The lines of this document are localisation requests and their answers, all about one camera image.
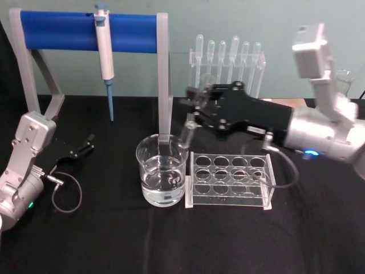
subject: dropper rack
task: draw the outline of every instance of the dropper rack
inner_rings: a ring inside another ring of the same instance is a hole
[[[195,51],[190,49],[189,52],[189,86],[202,88],[207,84],[229,84],[239,80],[244,82],[247,94],[258,97],[266,66],[259,42],[253,45],[251,53],[250,43],[244,41],[240,44],[237,36],[232,38],[229,52],[226,52],[225,41],[216,46],[210,40],[206,48],[204,53],[204,37],[199,34],[196,37]]]

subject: black tablecloth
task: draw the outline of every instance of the black tablecloth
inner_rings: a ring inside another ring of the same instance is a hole
[[[41,97],[44,108],[49,98]],[[12,230],[4,232],[0,273],[365,273],[365,182],[351,166],[287,153],[301,173],[299,187],[276,190],[273,209],[195,206],[155,208],[143,198],[135,148],[157,132],[156,98],[115,98],[115,122],[106,98],[68,96],[55,137],[78,145],[94,133],[95,152],[72,174],[83,203],[71,215],[50,202],[53,183]],[[25,104],[0,109],[0,167]],[[360,104],[365,118],[365,104]],[[186,114],[174,102],[172,133]],[[203,130],[195,152],[239,154],[250,137],[218,141]],[[259,153],[249,142],[247,154]],[[277,183],[286,174],[274,158]]]

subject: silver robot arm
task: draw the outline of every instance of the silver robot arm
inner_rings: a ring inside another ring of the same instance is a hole
[[[12,228],[42,192],[44,172],[34,162],[36,156],[50,144],[55,129],[53,120],[35,111],[21,117],[15,139],[11,142],[13,152],[0,177],[3,230]]]
[[[293,111],[284,146],[351,163],[365,179],[365,121],[357,119],[358,105],[338,91],[324,27],[301,27],[294,42],[299,76],[309,78],[317,108]]]

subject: test tube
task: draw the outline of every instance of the test tube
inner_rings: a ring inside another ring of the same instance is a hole
[[[240,70],[238,72],[239,81],[242,81],[242,78],[244,77],[244,71],[245,71],[245,67],[246,67],[246,60],[247,60],[247,55],[249,53],[249,49],[250,49],[250,43],[247,41],[244,41],[244,43],[242,44],[242,50],[241,50],[241,66],[240,66]]]
[[[233,37],[229,51],[229,68],[228,68],[227,84],[230,84],[232,81],[234,61],[236,60],[239,44],[240,44],[239,37],[238,36]]]
[[[197,128],[197,123],[195,122],[195,116],[194,114],[189,113],[180,134],[180,143],[179,143],[180,147],[182,148],[190,147],[196,128]]]
[[[226,54],[226,42],[221,41],[218,49],[218,72],[217,72],[217,84],[221,82],[222,68],[224,63],[224,56]]]
[[[248,95],[250,95],[250,93],[251,93],[253,76],[255,74],[255,69],[256,69],[258,57],[259,57],[259,54],[260,54],[260,49],[261,49],[261,44],[259,42],[256,42],[255,45],[253,46],[252,67],[251,67],[251,70],[250,70],[249,80],[248,80],[248,83],[247,83],[247,94]]]
[[[213,40],[210,40],[208,42],[208,50],[206,52],[206,58],[208,59],[208,65],[206,67],[206,73],[207,74],[210,74],[210,70],[212,69],[215,45],[216,44]]]
[[[195,87],[199,87],[201,58],[203,57],[203,42],[204,42],[203,35],[198,34],[198,36],[196,36],[196,44],[195,44],[195,58],[196,58]]]

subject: water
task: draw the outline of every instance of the water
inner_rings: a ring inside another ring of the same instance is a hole
[[[142,192],[145,199],[157,207],[169,207],[185,193],[185,164],[171,156],[157,155],[145,162]]]

